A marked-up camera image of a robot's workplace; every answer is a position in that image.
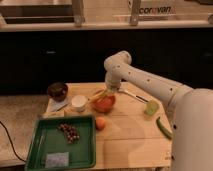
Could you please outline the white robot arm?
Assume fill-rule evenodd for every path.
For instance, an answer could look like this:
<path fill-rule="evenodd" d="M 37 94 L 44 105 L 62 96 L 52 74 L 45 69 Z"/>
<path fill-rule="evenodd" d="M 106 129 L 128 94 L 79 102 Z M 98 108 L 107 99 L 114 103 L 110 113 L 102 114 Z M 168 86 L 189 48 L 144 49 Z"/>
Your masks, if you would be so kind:
<path fill-rule="evenodd" d="M 192 88 L 131 66 L 120 51 L 104 61 L 106 87 L 124 79 L 157 98 L 172 117 L 171 171 L 213 171 L 213 90 Z"/>

